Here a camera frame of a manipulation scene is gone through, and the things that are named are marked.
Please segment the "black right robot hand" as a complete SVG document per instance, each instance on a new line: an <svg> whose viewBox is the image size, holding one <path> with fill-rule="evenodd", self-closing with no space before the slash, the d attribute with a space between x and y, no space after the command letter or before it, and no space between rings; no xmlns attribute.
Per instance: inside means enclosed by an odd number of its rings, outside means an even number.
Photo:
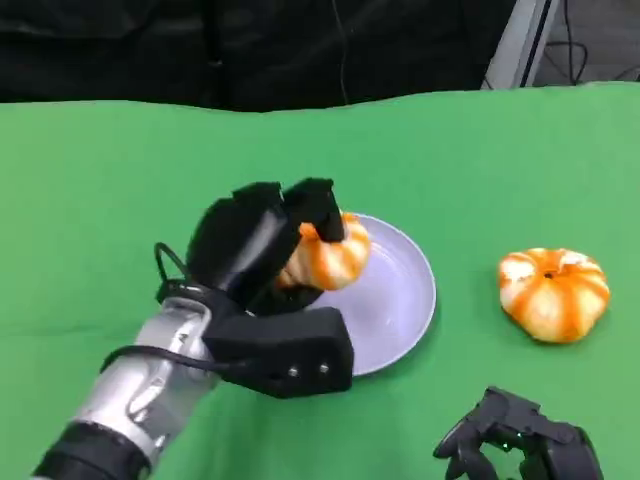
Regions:
<svg viewBox="0 0 640 480"><path fill-rule="evenodd" d="M540 405L490 386L481 400L444 436L433 456L448 462L445 477L497 480L497 470L481 451L490 444L506 453L523 453L522 479L603 480L596 450L587 432L553 421Z"/></svg>

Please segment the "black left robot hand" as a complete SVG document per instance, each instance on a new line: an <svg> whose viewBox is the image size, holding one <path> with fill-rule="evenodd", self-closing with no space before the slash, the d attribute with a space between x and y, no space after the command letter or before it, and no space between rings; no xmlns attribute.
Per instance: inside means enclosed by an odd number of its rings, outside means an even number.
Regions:
<svg viewBox="0 0 640 480"><path fill-rule="evenodd" d="M333 185L307 178L284 190L278 182L255 182L217 200L189 242L189 278L226 292L258 316L308 307L324 289L283 286L278 276L301 242L302 224L311 224L325 241L345 238Z"/></svg>

